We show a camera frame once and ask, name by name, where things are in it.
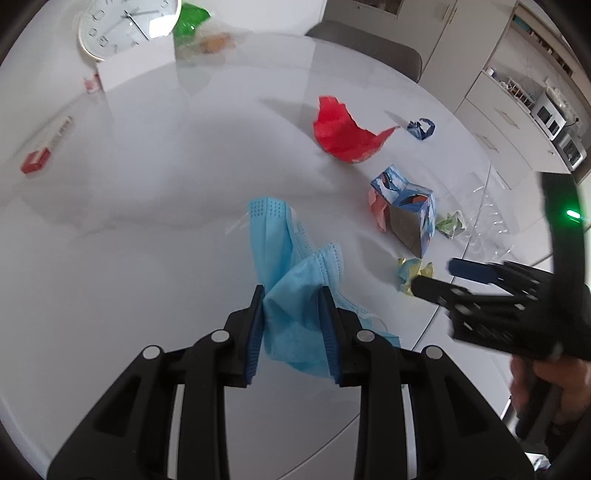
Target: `blue surgical mask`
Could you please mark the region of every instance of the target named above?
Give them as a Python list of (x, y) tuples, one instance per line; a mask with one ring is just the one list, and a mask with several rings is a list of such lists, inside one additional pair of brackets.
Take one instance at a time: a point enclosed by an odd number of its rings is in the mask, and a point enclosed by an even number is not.
[[(320, 287), (330, 287), (337, 307), (355, 312), (363, 328), (372, 329), (376, 317), (339, 291), (343, 255), (338, 244), (316, 250), (282, 200), (253, 200), (249, 213), (252, 256), (265, 287), (267, 355), (302, 372), (330, 377), (318, 313)], [(398, 337), (374, 331), (400, 345)]]

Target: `green crumpled paper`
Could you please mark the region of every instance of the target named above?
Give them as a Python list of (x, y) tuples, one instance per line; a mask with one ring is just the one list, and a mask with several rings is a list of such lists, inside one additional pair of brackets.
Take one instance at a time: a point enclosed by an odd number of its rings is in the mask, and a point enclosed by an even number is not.
[(199, 25), (211, 17), (209, 12), (201, 7), (183, 3), (181, 14), (174, 26), (174, 38), (192, 38)]
[(448, 213), (446, 218), (438, 216), (435, 228), (448, 238), (454, 238), (466, 230), (462, 213), (459, 210), (454, 213)]

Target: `paper box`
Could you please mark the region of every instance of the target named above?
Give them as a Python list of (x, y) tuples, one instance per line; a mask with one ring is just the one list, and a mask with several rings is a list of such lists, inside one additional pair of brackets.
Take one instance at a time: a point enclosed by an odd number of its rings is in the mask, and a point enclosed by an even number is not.
[(376, 194), (388, 204), (390, 228), (404, 245), (422, 258), (435, 232), (433, 191), (410, 183), (394, 166), (371, 182)]

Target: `microwave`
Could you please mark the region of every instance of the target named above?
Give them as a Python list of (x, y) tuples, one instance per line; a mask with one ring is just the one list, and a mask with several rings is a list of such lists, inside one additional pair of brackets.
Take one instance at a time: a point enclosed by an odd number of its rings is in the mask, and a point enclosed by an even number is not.
[(550, 140), (555, 140), (566, 125), (560, 109), (543, 93), (531, 108), (531, 116)]
[(577, 168), (587, 157), (587, 151), (579, 136), (570, 128), (563, 130), (562, 134), (554, 141), (554, 146), (570, 171)]

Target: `green plastic bag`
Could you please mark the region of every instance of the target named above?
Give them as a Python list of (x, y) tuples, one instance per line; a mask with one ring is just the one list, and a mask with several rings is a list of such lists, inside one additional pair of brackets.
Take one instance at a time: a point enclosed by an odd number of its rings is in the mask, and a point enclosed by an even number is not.
[(183, 3), (181, 14), (174, 26), (174, 38), (193, 38), (197, 27), (210, 17), (204, 8)]

